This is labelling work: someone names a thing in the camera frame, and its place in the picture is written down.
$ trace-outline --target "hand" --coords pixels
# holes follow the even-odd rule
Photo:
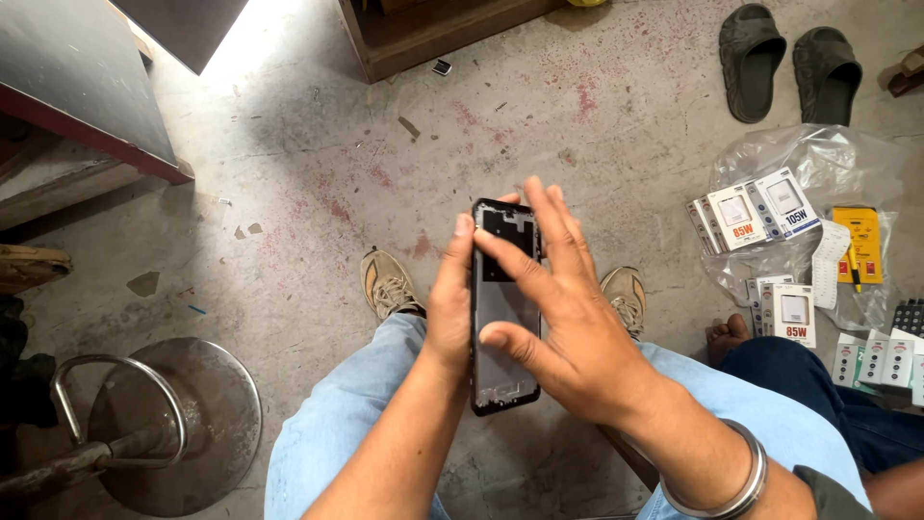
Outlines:
[[[486,325],[479,338],[521,363],[572,414],[620,427],[633,418],[647,383],[662,376],[603,297],[590,251],[565,207],[561,188],[546,191],[531,177],[523,190],[539,223],[551,272],[483,229],[475,232],[475,244],[539,306],[549,326],[548,338],[540,340],[504,321]]]
[[[519,204],[517,193],[497,199]],[[427,338],[422,352],[437,354],[453,373],[468,374],[471,344],[471,248],[475,220],[471,212],[456,215],[453,238],[446,245],[443,261],[427,301]]]

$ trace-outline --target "knee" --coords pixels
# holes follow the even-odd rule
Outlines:
[[[779,373],[792,373],[805,367],[824,366],[809,349],[786,338],[766,336],[747,340],[729,351],[721,370],[727,374],[753,380]]]

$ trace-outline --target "white charger box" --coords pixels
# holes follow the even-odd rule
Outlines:
[[[889,335],[879,332],[875,328],[869,330],[867,338],[866,356],[857,380],[861,383],[878,385],[882,383],[882,367],[885,356],[889,350]]]
[[[702,219],[706,221],[715,245],[719,248],[719,253],[728,253],[728,244],[725,243],[725,238],[722,236],[719,220],[715,217],[715,213],[712,212],[712,203],[709,202],[708,196],[703,195],[699,199],[699,209],[702,210]]]
[[[911,382],[911,366],[914,362],[915,340],[917,336],[908,334],[900,328],[893,328],[889,337],[889,350],[885,354],[885,368],[882,372],[882,384],[893,387],[908,388]]]
[[[854,388],[857,380],[857,355],[866,342],[843,332],[837,338],[837,352],[831,367],[831,380],[840,387]]]
[[[765,283],[760,305],[766,335],[815,348],[815,304],[810,285]]]
[[[755,180],[753,185],[756,192],[748,199],[757,200],[754,204],[765,208],[766,214],[760,215],[760,218],[765,224],[768,224],[768,219],[772,221],[768,229],[774,240],[789,240],[821,225],[821,220],[788,167]]]
[[[757,209],[748,197],[744,184],[712,192],[706,195],[706,199],[729,251],[767,238],[767,231],[760,224]]]
[[[915,354],[911,367],[911,403],[924,406],[924,354]]]
[[[702,251],[706,256],[717,255],[720,252],[719,243],[715,241],[710,224],[704,218],[699,200],[687,203],[687,214],[690,216],[690,221],[693,222],[693,227],[696,228],[697,235],[699,235]]]
[[[754,336],[763,336],[763,315],[760,313],[760,287],[765,283],[793,283],[792,275],[770,275],[748,279],[748,298],[751,301],[751,319],[754,321]]]

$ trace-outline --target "sneaker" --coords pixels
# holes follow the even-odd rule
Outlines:
[[[606,275],[600,283],[603,296],[619,314],[619,320],[633,340],[644,331],[642,320],[645,317],[645,287],[641,273],[632,267],[618,267]]]
[[[416,311],[426,315],[426,308],[414,294],[410,275],[385,251],[373,249],[363,256],[359,275],[366,301],[380,319],[384,320],[401,311]]]

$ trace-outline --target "jeans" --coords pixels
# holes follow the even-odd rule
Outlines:
[[[818,356],[794,341],[747,340],[720,369],[814,410],[841,432],[857,466],[871,473],[924,457],[924,416],[884,410],[865,393],[835,385]]]
[[[285,421],[273,446],[266,478],[266,520],[297,520],[331,483],[404,380],[425,334],[425,319],[391,315],[370,344],[314,386],[298,412]],[[851,451],[830,421],[784,395],[678,353],[651,343],[638,347],[659,372],[686,387],[710,412],[749,428],[777,463],[790,470],[796,464],[812,467],[839,482],[869,509]],[[687,517],[667,503],[658,487],[638,518]],[[448,519],[436,496],[430,519]]]

